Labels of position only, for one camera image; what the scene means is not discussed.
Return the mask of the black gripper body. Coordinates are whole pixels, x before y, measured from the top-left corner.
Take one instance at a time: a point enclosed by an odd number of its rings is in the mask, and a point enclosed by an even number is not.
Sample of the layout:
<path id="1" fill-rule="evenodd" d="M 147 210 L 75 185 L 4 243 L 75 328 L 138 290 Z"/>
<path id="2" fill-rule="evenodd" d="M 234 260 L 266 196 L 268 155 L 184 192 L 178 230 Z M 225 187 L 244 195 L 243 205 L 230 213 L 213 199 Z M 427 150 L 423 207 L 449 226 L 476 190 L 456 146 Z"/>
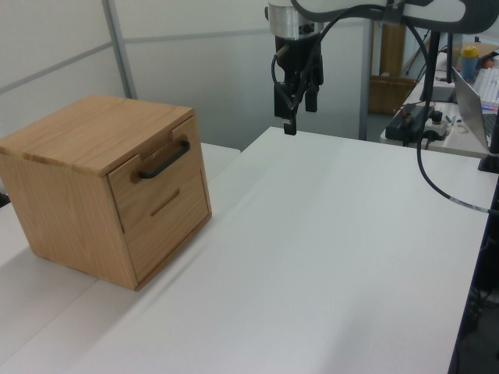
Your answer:
<path id="1" fill-rule="evenodd" d="M 276 51 L 288 47 L 277 60 L 277 65 L 281 67 L 285 73 L 286 83 L 296 76 L 298 79 L 301 78 L 302 73 L 306 70 L 306 64 L 309 61 L 309 57 L 312 58 L 310 73 L 319 85 L 324 83 L 320 34 L 314 34 L 297 40 L 275 37 L 274 42 Z"/>

